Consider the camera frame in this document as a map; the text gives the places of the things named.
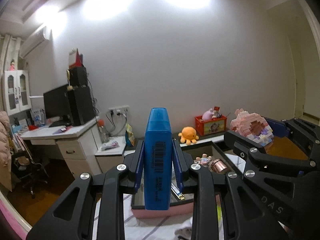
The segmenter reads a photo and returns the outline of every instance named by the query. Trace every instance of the air conditioner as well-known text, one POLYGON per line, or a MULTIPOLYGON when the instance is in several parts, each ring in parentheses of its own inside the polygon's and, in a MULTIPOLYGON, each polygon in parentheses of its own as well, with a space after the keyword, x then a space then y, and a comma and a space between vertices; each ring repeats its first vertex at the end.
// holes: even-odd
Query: air conditioner
POLYGON ((51 36, 51 29, 47 26, 32 33, 27 40, 21 45, 19 56, 25 58, 31 51, 41 43, 48 42, 51 36))

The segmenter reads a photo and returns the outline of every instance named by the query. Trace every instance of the orange octopus plush toy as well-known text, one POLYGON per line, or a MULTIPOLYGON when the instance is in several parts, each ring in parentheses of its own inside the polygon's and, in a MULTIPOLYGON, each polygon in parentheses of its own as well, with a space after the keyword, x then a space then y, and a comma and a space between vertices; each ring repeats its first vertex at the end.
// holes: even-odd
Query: orange octopus plush toy
POLYGON ((190 145, 191 142, 196 143, 196 140, 199 140, 199 136, 197 136, 196 130, 190 126, 186 126, 185 128, 183 128, 178 136, 181 136, 180 142, 186 143, 186 145, 190 145))

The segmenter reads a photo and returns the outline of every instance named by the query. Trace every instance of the red box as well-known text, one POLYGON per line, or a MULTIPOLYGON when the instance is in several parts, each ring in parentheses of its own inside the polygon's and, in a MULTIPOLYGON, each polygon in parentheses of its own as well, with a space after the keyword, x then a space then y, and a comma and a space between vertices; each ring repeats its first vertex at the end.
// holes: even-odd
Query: red box
POLYGON ((223 115, 220 118, 212 118, 208 121, 203 121, 202 115, 200 115, 196 116, 195 120, 196 131, 202 136, 222 132, 227 129, 227 118, 223 115))

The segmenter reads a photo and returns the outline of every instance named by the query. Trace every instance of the cabinet glass panel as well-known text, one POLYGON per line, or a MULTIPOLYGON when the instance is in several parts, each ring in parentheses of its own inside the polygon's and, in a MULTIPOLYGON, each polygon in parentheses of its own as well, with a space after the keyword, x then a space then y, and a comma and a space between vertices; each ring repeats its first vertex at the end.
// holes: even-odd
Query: cabinet glass panel
POLYGON ((8 100, 10 109, 16 108, 16 98, 14 94, 14 77, 12 75, 8 76, 8 100))
POLYGON ((28 96, 27 96, 27 86, 26 86, 26 76, 22 74, 20 76, 20 93, 21 93, 21 102, 23 106, 28 105, 28 96))

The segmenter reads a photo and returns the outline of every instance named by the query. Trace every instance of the curtain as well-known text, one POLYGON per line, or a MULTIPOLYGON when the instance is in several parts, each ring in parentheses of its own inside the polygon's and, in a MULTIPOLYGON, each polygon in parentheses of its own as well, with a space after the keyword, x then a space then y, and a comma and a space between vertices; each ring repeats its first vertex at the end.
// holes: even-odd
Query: curtain
POLYGON ((4 111, 4 104, 2 98, 2 76, 4 71, 9 70, 10 62, 14 59, 15 69, 18 69, 18 56, 21 45, 21 38, 13 38, 6 34, 4 37, 0 36, 0 111, 4 111))

